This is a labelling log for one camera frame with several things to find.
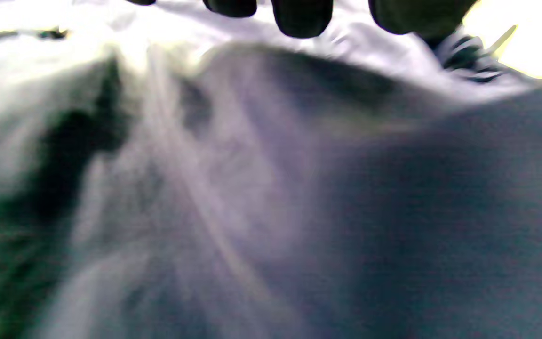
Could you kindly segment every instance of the finger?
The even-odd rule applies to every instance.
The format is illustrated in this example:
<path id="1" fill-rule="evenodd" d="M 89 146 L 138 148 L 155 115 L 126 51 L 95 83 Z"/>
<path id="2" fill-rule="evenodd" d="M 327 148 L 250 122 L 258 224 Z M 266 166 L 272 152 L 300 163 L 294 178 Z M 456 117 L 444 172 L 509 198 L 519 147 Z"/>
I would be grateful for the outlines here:
<path id="1" fill-rule="evenodd" d="M 446 37 L 461 25 L 476 0 L 370 0 L 376 23 L 395 34 L 415 32 L 424 39 Z"/>
<path id="2" fill-rule="evenodd" d="M 333 0 L 271 0 L 275 21 L 287 36 L 316 37 L 332 19 Z"/>
<path id="3" fill-rule="evenodd" d="M 156 0 L 127 0 L 127 1 L 132 2 L 133 4 L 136 4 L 136 5 L 141 5 L 141 6 L 149 6 L 156 2 Z"/>
<path id="4" fill-rule="evenodd" d="M 256 0 L 204 0 L 208 9 L 228 17 L 249 17 L 256 13 Z"/>

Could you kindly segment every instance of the blurry object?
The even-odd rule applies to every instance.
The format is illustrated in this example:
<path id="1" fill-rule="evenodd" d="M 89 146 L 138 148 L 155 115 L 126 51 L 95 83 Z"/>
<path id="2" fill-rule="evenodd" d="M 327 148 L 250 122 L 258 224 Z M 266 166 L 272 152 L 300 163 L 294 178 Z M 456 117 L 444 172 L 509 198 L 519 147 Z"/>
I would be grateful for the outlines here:
<path id="1" fill-rule="evenodd" d="M 501 77 L 512 77 L 516 81 L 533 80 L 499 63 L 495 51 L 510 39 L 516 26 L 510 28 L 490 48 L 485 49 L 479 37 L 470 36 L 463 28 L 456 30 L 434 49 L 441 65 L 450 72 L 476 83 L 490 83 Z"/>
<path id="2" fill-rule="evenodd" d="M 388 32 L 415 32 L 422 39 L 442 40 L 461 25 L 476 0 L 369 0 L 376 23 Z"/>
<path id="3" fill-rule="evenodd" d="M 503 35 L 497 39 L 487 51 L 498 59 L 503 54 L 505 48 L 507 48 L 507 45 L 510 44 L 511 37 L 514 36 L 514 32 L 516 32 L 517 29 L 518 25 L 513 25 L 507 32 L 503 33 Z"/>
<path id="4" fill-rule="evenodd" d="M 39 39 L 52 39 L 60 40 L 66 38 L 68 35 L 67 30 L 60 30 L 60 27 L 53 28 L 51 30 L 15 30 L 15 31 L 3 31 L 0 32 L 0 39 L 7 37 L 15 37 L 20 35 L 36 36 Z"/>
<path id="5" fill-rule="evenodd" d="M 542 2 L 482 0 L 464 18 L 466 32 L 484 45 L 499 42 L 503 32 L 516 25 L 515 34 L 499 49 L 491 49 L 499 62 L 531 77 L 542 79 Z"/>
<path id="6" fill-rule="evenodd" d="M 155 0 L 128 0 L 148 6 Z M 369 0 L 375 22 L 394 34 L 415 32 L 425 40 L 449 36 L 476 0 Z M 206 7 L 228 17 L 250 17 L 256 0 L 203 0 Z M 271 0 L 275 21 L 287 36 L 310 38 L 322 34 L 331 21 L 333 0 Z"/>

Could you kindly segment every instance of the black glove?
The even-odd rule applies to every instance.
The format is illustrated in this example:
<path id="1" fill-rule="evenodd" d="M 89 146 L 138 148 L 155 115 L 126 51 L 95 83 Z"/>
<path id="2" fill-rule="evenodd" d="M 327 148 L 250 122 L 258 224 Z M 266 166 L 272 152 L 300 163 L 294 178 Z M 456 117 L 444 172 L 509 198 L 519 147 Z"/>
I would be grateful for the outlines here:
<path id="1" fill-rule="evenodd" d="M 156 0 L 128 0 L 152 5 Z M 203 0 L 208 9 L 228 17 L 248 17 L 256 0 Z M 275 21 L 287 36 L 309 38 L 325 30 L 332 18 L 333 0 L 271 0 Z M 395 34 L 418 32 L 438 39 L 455 31 L 476 0 L 368 0 L 374 20 Z"/>

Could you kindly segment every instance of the crumpled sheet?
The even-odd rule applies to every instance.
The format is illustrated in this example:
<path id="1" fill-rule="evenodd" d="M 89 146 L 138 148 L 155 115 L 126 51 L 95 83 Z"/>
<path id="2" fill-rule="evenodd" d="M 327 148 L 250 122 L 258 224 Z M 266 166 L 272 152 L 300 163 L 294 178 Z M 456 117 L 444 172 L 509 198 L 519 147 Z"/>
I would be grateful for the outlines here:
<path id="1" fill-rule="evenodd" d="M 176 49 L 183 54 L 183 62 L 197 67 L 200 56 L 211 48 L 245 42 L 340 60 L 470 103 L 527 89 L 527 84 L 511 77 L 478 86 L 446 73 L 418 37 L 395 36 L 375 25 L 365 1 L 337 0 L 329 27 L 321 36 L 305 40 L 281 34 L 269 0 L 260 0 L 256 15 L 246 19 L 215 15 L 197 0 L 161 0 L 149 7 L 122 0 L 0 2 L 0 26 L 54 25 L 73 30 L 73 39 L 115 43 L 123 58 L 142 74 L 150 45 Z"/>
<path id="2" fill-rule="evenodd" d="M 542 338 L 542 89 L 118 4 L 0 41 L 0 338 Z"/>

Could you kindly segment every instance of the fabric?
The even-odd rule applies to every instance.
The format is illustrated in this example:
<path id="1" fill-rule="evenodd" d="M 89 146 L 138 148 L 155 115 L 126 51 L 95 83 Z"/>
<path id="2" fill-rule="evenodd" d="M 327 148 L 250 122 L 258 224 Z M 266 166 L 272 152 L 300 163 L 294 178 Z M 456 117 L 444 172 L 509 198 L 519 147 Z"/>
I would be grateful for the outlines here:
<path id="1" fill-rule="evenodd" d="M 0 42 L 0 338 L 542 338 L 542 83 Z"/>

